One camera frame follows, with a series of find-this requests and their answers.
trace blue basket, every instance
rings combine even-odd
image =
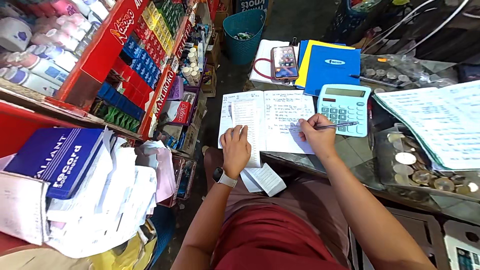
[[[367,15],[367,12],[353,10],[350,0],[341,0],[322,40],[331,43],[347,43],[350,34],[365,21]]]
[[[152,263],[150,268],[155,264],[160,254],[170,242],[173,233],[175,232],[175,215],[173,215],[172,209],[157,205],[153,211],[153,216],[150,218],[153,223],[157,234],[156,250],[153,254]]]
[[[223,20],[227,53],[233,64],[247,64],[254,59],[265,25],[265,17],[263,10],[253,9],[234,14]],[[247,40],[234,38],[236,34],[242,32],[255,35]]]

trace white watch strap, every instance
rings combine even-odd
[[[220,177],[220,181],[218,183],[226,184],[229,187],[235,187],[237,184],[236,179],[231,179],[230,177],[225,175],[225,172],[223,172],[222,177]]]

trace yellow folder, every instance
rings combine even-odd
[[[310,63],[310,53],[312,52],[312,45],[320,45],[325,47],[337,48],[337,49],[355,49],[348,46],[343,45],[336,45],[316,40],[309,40],[307,44],[307,49],[305,50],[305,54],[303,55],[303,60],[301,61],[301,66],[299,68],[299,78],[295,81],[296,86],[301,86],[305,88],[307,84],[307,73],[308,73],[308,65]]]

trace watch face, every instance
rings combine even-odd
[[[220,167],[217,167],[213,172],[213,176],[212,176],[215,183],[218,183],[218,181],[220,181],[220,178],[222,178],[222,175],[223,175],[223,169]]]

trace smartphone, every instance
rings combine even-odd
[[[270,52],[272,77],[275,80],[296,80],[299,77],[297,59],[292,46],[275,47]]]

